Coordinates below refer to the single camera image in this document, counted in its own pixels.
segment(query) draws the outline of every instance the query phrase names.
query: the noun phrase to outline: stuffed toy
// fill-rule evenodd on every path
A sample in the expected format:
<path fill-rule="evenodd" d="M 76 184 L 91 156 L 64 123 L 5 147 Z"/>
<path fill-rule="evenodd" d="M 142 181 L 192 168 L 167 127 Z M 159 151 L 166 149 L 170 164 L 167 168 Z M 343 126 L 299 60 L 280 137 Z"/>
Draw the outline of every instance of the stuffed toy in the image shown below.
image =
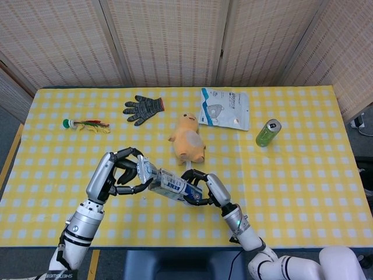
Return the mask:
<path fill-rule="evenodd" d="M 180 165 L 187 161 L 202 163 L 205 160 L 206 146 L 198 134 L 198 121 L 195 115 L 184 113 L 168 140 L 174 143 Z"/>

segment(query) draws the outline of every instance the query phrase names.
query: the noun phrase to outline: work glove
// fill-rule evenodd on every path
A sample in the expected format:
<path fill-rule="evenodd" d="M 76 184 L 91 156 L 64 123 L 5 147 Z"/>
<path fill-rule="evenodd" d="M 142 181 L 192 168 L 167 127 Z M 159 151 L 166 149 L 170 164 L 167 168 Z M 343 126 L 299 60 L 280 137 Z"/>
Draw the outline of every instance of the work glove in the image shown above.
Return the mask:
<path fill-rule="evenodd" d="M 134 114 L 130 116 L 127 121 L 136 121 L 135 126 L 143 124 L 148 118 L 154 116 L 158 112 L 164 111 L 162 98 L 151 99 L 136 95 L 135 99 L 137 102 L 126 102 L 124 105 L 126 108 L 123 110 L 123 114 Z"/>

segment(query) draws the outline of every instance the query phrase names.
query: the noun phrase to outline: power strip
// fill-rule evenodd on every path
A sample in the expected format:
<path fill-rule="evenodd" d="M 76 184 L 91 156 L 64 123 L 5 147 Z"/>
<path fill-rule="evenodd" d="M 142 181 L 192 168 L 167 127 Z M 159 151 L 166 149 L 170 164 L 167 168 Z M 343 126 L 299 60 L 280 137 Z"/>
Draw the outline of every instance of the power strip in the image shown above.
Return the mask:
<path fill-rule="evenodd" d="M 352 128 L 365 127 L 364 120 L 363 120 L 363 115 L 364 115 L 364 113 L 362 113 L 360 116 L 358 116 L 355 120 L 353 120 L 350 123 Z"/>

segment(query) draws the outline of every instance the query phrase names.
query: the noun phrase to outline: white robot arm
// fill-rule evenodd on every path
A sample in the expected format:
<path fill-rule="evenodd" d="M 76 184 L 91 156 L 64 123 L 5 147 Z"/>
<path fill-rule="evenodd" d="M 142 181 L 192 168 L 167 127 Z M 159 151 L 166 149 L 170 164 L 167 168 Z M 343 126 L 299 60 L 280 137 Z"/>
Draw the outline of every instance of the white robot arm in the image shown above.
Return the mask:
<path fill-rule="evenodd" d="M 277 257 L 263 240 L 256 235 L 241 207 L 230 202 L 231 197 L 224 184 L 215 174 L 188 170 L 182 177 L 195 186 L 204 181 L 209 198 L 188 203 L 196 206 L 214 204 L 221 208 L 221 215 L 233 233 L 232 242 L 242 245 L 245 251 L 256 256 L 248 265 L 254 280 L 366 280 L 355 254 L 346 247 L 328 247 L 320 252 L 320 263 L 304 258 Z"/>
<path fill-rule="evenodd" d="M 118 179 L 119 184 L 124 185 L 136 177 L 136 163 L 127 159 L 129 155 L 137 157 L 142 153 L 135 148 L 127 148 L 116 153 L 106 153 L 102 157 L 86 189 L 88 199 L 81 203 L 70 220 L 66 221 L 49 270 L 78 269 L 104 217 L 103 207 L 109 195 L 136 194 L 145 190 L 152 182 L 151 178 L 145 184 L 135 187 L 114 185 L 117 168 L 125 170 Z"/>

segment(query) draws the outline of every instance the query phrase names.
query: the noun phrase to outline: feather toy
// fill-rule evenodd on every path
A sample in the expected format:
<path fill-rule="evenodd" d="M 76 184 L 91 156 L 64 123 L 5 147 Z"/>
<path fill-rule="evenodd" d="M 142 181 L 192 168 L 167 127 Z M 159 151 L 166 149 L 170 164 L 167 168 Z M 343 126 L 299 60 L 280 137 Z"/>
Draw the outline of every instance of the feather toy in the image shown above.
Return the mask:
<path fill-rule="evenodd" d="M 105 124 L 99 120 L 87 120 L 87 121 L 75 121 L 64 119 L 63 123 L 65 128 L 72 128 L 73 130 L 82 130 L 86 127 L 88 130 L 94 131 L 94 133 L 110 133 L 110 125 Z"/>

